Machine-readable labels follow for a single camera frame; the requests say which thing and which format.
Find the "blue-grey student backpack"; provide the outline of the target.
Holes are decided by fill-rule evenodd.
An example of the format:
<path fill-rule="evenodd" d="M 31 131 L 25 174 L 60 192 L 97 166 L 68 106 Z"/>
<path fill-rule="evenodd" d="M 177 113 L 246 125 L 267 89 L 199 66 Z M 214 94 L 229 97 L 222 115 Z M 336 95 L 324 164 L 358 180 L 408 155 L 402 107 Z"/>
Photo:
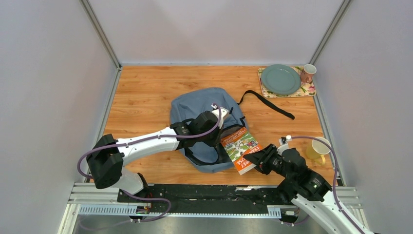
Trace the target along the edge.
<path fill-rule="evenodd" d="M 171 125 L 176 122 L 195 119 L 205 111 L 212 111 L 212 103 L 229 110 L 229 115 L 224 120 L 221 139 L 242 127 L 249 130 L 240 108 L 241 103 L 236 102 L 226 90 L 218 87 L 196 90 L 173 100 L 170 111 Z M 221 143 L 216 147 L 209 147 L 202 142 L 198 142 L 192 147 L 180 149 L 179 151 L 198 171 L 203 173 L 216 173 L 234 167 Z"/>

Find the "orange treehouse book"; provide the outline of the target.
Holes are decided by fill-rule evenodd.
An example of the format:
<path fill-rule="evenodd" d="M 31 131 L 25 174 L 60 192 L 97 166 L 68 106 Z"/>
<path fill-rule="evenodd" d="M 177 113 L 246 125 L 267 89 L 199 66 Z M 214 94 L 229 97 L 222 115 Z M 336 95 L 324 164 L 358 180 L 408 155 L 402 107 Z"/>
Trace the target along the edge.
<path fill-rule="evenodd" d="M 221 144 L 240 175 L 256 167 L 244 156 L 263 149 L 263 146 L 258 143 L 246 127 L 242 127 L 222 138 Z"/>

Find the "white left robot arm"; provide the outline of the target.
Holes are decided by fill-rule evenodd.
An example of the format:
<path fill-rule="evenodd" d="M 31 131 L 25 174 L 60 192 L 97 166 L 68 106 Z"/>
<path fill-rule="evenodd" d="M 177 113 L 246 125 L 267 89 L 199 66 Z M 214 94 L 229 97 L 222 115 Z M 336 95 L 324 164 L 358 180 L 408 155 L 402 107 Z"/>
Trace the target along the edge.
<path fill-rule="evenodd" d="M 125 166 L 145 156 L 189 148 L 198 142 L 214 147 L 220 141 L 227 115 L 227 109 L 220 107 L 144 136 L 115 139 L 111 134 L 104 135 L 84 156 L 95 187 L 119 188 L 130 193 L 136 202 L 145 201 L 149 189 L 140 175 Z"/>

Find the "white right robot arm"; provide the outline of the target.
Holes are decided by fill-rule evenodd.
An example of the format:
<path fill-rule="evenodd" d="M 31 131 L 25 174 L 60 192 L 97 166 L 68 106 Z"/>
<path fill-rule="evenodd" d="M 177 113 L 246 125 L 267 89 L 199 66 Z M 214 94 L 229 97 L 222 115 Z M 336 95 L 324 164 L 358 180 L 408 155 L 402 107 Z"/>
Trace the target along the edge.
<path fill-rule="evenodd" d="M 310 169 L 295 148 L 288 145 L 268 145 L 244 158 L 262 174 L 275 172 L 284 177 L 277 186 L 283 204 L 293 203 L 304 210 L 330 234 L 369 234 L 370 230 L 358 221 L 341 201 L 330 183 Z"/>

